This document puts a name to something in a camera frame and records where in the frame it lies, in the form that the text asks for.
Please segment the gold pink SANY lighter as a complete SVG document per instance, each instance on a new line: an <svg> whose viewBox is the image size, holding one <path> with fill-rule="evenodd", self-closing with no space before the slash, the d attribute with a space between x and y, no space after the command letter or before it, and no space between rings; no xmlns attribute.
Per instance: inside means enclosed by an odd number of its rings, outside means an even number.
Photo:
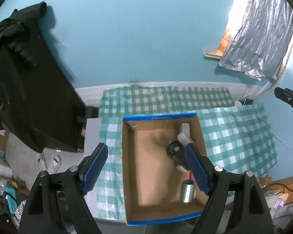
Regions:
<svg viewBox="0 0 293 234"><path fill-rule="evenodd" d="M192 171L189 171L189 181L190 181L190 183L194 182L194 176L193 176Z"/></svg>

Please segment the silver tape roll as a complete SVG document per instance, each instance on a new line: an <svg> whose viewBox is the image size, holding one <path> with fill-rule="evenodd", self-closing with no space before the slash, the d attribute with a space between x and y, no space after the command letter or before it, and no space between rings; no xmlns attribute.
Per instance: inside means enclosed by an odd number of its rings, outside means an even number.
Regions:
<svg viewBox="0 0 293 234"><path fill-rule="evenodd" d="M190 203L194 199L195 184L192 180L184 180L181 184L180 201Z"/></svg>

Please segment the black round cooling fan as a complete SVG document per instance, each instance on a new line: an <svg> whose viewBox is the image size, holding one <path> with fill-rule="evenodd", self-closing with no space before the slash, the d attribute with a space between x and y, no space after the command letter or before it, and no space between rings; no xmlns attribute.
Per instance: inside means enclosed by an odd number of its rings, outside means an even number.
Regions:
<svg viewBox="0 0 293 234"><path fill-rule="evenodd" d="M166 147L166 154L175 163L183 165L188 169L188 164L185 157L185 147L179 141L171 141Z"/></svg>

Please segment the green checkered tablecloth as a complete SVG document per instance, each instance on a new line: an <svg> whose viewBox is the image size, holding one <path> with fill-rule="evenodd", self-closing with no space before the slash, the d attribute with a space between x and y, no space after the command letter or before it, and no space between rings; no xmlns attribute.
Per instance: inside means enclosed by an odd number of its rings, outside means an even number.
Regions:
<svg viewBox="0 0 293 234"><path fill-rule="evenodd" d="M108 158L96 182L97 214L101 219L126 219L122 172L122 124L155 119L188 123L197 118L215 165L242 174L265 177L277 163L277 152L265 108L235 106L227 88L126 86L103 94L98 116L99 140Z"/></svg>

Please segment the white plug charger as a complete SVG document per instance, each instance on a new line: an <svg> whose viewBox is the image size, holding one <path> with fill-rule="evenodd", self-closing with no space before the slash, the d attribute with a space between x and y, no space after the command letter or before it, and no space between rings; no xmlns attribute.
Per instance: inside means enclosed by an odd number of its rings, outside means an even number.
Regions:
<svg viewBox="0 0 293 234"><path fill-rule="evenodd" d="M190 124L189 123L182 123L179 127L179 132L184 133L188 137L190 137Z"/></svg>

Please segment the cardboard box with blue rim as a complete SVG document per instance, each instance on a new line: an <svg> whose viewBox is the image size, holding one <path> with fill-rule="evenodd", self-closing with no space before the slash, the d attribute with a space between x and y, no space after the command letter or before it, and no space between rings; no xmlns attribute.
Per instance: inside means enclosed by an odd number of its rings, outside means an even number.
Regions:
<svg viewBox="0 0 293 234"><path fill-rule="evenodd" d="M189 173L177 170L166 147L177 140L182 123L190 124L190 138L206 155L197 113L137 115L122 118L121 161L126 224L146 226L199 217L207 196L195 188L190 203L180 201L181 184Z"/></svg>

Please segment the silver foil sheet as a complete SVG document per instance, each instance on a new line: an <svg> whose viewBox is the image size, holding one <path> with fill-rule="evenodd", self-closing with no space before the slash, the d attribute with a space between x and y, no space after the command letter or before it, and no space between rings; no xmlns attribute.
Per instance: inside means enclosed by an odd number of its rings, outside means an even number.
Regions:
<svg viewBox="0 0 293 234"><path fill-rule="evenodd" d="M234 0L230 42L219 65L257 80L276 80L293 36L293 9L286 0Z"/></svg>

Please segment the striped cloth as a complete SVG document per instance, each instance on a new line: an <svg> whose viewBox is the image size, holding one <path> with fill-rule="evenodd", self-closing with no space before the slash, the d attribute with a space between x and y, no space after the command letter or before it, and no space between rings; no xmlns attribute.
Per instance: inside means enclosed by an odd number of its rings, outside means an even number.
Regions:
<svg viewBox="0 0 293 234"><path fill-rule="evenodd" d="M12 217L13 224L17 230L19 229L19 226L20 226L21 217L22 217L22 213L24 211L25 205L26 205L26 200L22 201L20 205L17 206L15 214Z"/></svg>

